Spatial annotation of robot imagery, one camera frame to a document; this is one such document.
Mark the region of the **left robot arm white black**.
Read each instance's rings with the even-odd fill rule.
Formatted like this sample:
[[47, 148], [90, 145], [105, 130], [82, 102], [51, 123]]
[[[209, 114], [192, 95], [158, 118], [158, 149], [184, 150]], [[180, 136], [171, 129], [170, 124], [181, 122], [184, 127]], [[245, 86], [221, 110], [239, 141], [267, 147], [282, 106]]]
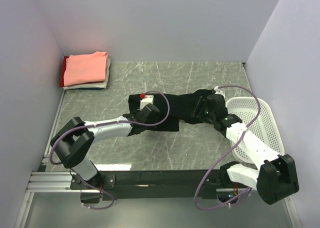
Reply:
[[138, 135], [147, 129], [147, 124], [153, 125], [159, 120], [160, 110], [151, 103], [110, 120], [90, 122], [74, 117], [54, 136], [50, 145], [60, 163], [74, 170], [88, 189], [101, 188], [102, 175], [86, 157], [91, 145], [110, 138]]

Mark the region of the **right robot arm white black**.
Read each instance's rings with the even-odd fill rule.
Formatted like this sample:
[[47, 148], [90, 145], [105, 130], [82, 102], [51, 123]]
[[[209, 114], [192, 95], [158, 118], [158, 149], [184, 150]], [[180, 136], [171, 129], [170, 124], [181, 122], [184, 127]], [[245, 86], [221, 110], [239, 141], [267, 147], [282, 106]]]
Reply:
[[204, 184], [230, 188], [235, 183], [256, 190], [272, 205], [300, 189], [294, 159], [286, 154], [269, 105], [262, 99], [221, 94], [200, 97], [193, 116], [220, 132], [234, 147], [237, 161], [222, 165], [218, 178]]

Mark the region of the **black t shirt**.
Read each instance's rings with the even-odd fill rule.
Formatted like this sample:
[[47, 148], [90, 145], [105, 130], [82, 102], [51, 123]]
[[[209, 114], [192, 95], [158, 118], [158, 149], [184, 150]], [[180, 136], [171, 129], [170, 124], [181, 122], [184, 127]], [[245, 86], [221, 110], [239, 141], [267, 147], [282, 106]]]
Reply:
[[[159, 120], [161, 121], [167, 114], [167, 103], [160, 94], [154, 93], [152, 95], [154, 95], [153, 104], [160, 111]], [[146, 127], [149, 131], [178, 132], [180, 120], [191, 125], [202, 123], [194, 118], [192, 113], [199, 101], [199, 98], [213, 95], [213, 92], [208, 89], [198, 89], [193, 93], [181, 95], [164, 93], [164, 95], [166, 96], [170, 106], [169, 116], [162, 124]], [[128, 97], [128, 106], [130, 112], [134, 112], [140, 108], [140, 94], [131, 94]]]

